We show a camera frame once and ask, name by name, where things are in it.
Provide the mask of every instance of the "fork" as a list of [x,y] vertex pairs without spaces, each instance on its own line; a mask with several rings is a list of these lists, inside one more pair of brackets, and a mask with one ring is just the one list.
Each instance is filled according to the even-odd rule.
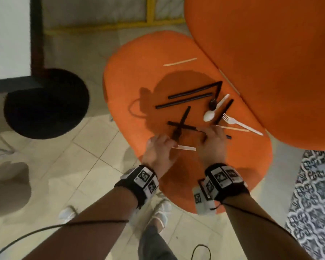
[[245,125],[245,124],[243,124],[243,123],[235,120],[234,118],[229,117],[226,114],[223,115],[223,120],[225,120],[226,123],[228,123],[228,124],[237,124],[237,125],[240,125],[241,127],[244,127],[247,130],[250,130],[250,131],[252,131],[252,132],[254,132],[256,134],[259,134],[259,135],[263,136],[263,134],[260,131],[257,131],[255,129],[253,129],[253,128],[251,128],[251,127],[249,127],[249,126],[247,126],[247,125]]

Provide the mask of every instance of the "person's left arm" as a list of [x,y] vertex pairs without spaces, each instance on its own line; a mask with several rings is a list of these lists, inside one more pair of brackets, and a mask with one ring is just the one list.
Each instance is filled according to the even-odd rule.
[[[142,164],[152,168],[159,179],[174,163],[174,160],[169,158],[169,154],[176,144],[166,135],[149,139]],[[128,220],[137,206],[137,198],[129,189],[115,187],[71,222]],[[125,225],[125,223],[105,223],[62,227],[28,254],[24,260],[104,260]]]

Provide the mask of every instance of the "orange chair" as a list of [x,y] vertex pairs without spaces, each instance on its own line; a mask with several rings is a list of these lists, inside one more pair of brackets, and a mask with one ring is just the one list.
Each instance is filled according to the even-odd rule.
[[[313,24],[306,22],[308,13],[317,8],[325,10],[325,0],[309,1],[317,8],[312,4],[297,8],[295,2],[185,0],[186,21],[195,40],[162,31],[122,46],[106,66],[104,95],[136,155],[143,155],[146,141],[154,134],[172,135],[173,128],[167,121],[179,122],[188,105],[191,111],[185,123],[208,126],[210,122],[203,121],[203,114],[210,98],[164,109],[155,109],[155,105],[169,102],[168,95],[219,80],[223,80],[219,98],[230,93],[234,99],[229,116],[264,133],[259,136],[226,130],[232,136],[227,163],[238,170],[250,190],[264,177],[272,161],[271,142],[264,128],[288,144],[325,149],[325,47],[319,48],[321,43],[325,46],[325,13]],[[289,19],[295,21],[288,25]],[[320,30],[314,39],[307,33],[312,29]],[[319,50],[314,54],[308,46]],[[163,66],[192,58],[197,59]],[[312,66],[317,73],[312,73]],[[218,68],[234,83],[240,96]],[[198,137],[199,132],[183,130],[180,144],[195,146]],[[195,152],[174,151],[181,156],[160,180],[160,189],[177,206],[195,213],[192,188],[204,178],[203,168]],[[223,207],[217,209],[217,213],[223,211]]]

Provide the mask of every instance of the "person's right arm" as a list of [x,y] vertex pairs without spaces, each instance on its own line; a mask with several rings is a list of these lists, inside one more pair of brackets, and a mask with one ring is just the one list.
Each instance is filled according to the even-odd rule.
[[[204,168],[206,169],[215,163],[225,163],[226,137],[221,127],[212,126],[198,128],[198,130],[205,132],[207,135],[206,140],[200,141],[199,146],[196,148]],[[273,221],[248,194],[243,193],[227,197],[223,203],[250,211]],[[312,260],[312,257],[298,242],[280,227],[228,205],[224,205],[226,213],[248,260]]]

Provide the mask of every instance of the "patterned rug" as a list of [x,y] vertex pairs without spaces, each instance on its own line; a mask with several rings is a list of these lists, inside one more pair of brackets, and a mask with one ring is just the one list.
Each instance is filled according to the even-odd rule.
[[303,154],[285,228],[314,259],[325,259],[325,152]]

